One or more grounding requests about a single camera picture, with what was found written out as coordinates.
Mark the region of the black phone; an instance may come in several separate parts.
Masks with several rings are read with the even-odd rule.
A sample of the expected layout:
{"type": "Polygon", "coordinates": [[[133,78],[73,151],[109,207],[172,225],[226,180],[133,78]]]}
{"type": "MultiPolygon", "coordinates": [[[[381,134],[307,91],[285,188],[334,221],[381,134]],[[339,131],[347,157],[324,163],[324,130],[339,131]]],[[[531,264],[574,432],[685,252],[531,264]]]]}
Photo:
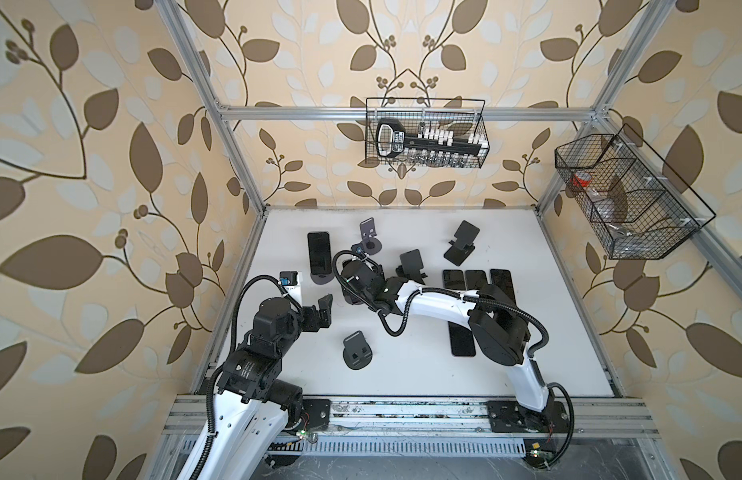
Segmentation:
{"type": "Polygon", "coordinates": [[[476,348],[472,332],[453,322],[448,323],[450,349],[454,357],[475,357],[476,348]]]}
{"type": "Polygon", "coordinates": [[[332,254],[328,232],[310,232],[307,234],[308,255],[311,275],[329,275],[332,273],[332,254]]]}
{"type": "Polygon", "coordinates": [[[490,280],[498,287],[512,302],[516,301],[512,275],[506,269],[491,269],[490,280]]]}

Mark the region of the grey round stand front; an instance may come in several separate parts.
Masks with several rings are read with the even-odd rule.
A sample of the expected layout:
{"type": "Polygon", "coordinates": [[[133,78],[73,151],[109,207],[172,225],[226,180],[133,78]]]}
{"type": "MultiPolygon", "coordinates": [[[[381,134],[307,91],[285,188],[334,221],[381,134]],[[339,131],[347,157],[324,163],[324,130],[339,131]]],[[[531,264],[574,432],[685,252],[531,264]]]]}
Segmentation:
{"type": "Polygon", "coordinates": [[[343,340],[342,355],[346,366],[354,371],[367,367],[373,359],[372,349],[360,330],[343,340]]]}

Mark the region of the black phone stand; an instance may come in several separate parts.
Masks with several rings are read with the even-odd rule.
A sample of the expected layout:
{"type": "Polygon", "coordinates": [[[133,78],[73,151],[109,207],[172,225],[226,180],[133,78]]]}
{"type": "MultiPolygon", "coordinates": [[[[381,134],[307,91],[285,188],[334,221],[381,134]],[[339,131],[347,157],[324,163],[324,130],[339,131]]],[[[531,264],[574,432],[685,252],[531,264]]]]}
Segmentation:
{"type": "Polygon", "coordinates": [[[442,273],[443,287],[449,290],[465,290],[466,280],[461,270],[447,269],[442,273]]]}
{"type": "Polygon", "coordinates": [[[465,281],[468,290],[479,290],[488,284],[488,277],[483,270],[466,270],[465,281]]]}

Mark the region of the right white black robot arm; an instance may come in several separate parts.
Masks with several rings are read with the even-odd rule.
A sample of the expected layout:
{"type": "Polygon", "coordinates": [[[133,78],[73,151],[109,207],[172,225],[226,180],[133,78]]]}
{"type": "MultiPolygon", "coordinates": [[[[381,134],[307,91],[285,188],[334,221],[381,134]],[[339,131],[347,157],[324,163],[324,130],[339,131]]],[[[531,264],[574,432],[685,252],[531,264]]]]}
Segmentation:
{"type": "Polygon", "coordinates": [[[547,329],[518,308],[498,287],[457,291],[427,286],[406,277],[384,276],[367,255],[341,250],[332,271],[345,296],[373,312],[385,332],[401,336],[412,316],[424,316],[468,329],[482,354],[506,367],[514,401],[486,404],[494,433],[564,433],[575,431],[573,401],[562,385],[544,381],[535,360],[549,342],[547,329]]]}

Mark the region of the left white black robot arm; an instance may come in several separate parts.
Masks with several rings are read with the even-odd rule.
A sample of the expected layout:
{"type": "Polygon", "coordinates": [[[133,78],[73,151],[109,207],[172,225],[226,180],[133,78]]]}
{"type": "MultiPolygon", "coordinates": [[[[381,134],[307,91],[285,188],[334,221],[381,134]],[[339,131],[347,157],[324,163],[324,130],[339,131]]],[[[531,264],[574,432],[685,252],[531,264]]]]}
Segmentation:
{"type": "Polygon", "coordinates": [[[283,358],[302,333],[329,328],[333,296],[304,306],[301,284],[300,273],[282,271],[276,277],[257,275],[243,286],[234,304],[228,355],[205,392],[205,427],[180,479],[249,479],[281,432],[307,423],[303,389],[279,375],[283,358]],[[259,303],[251,329],[239,339],[243,300],[262,281],[279,294],[259,303]]]}

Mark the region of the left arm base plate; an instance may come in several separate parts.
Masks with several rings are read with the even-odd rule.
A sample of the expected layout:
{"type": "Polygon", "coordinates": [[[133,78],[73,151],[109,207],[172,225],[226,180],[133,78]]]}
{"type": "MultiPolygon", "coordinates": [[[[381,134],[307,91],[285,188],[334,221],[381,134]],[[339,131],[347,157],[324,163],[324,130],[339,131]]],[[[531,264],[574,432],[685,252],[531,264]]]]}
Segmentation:
{"type": "Polygon", "coordinates": [[[301,402],[299,415],[287,425],[286,431],[324,431],[330,423],[332,402],[328,398],[305,398],[301,402]]]}

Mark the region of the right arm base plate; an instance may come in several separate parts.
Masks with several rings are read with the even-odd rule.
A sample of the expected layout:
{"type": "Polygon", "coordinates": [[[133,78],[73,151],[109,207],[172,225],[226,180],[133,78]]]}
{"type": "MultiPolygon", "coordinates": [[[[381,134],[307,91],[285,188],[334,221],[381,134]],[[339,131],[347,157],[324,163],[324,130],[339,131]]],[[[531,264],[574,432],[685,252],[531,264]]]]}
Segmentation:
{"type": "Polygon", "coordinates": [[[549,435],[566,433],[572,426],[572,416],[566,405],[556,400],[548,403],[541,412],[522,407],[515,401],[488,401],[486,407],[493,433],[549,435]]]}

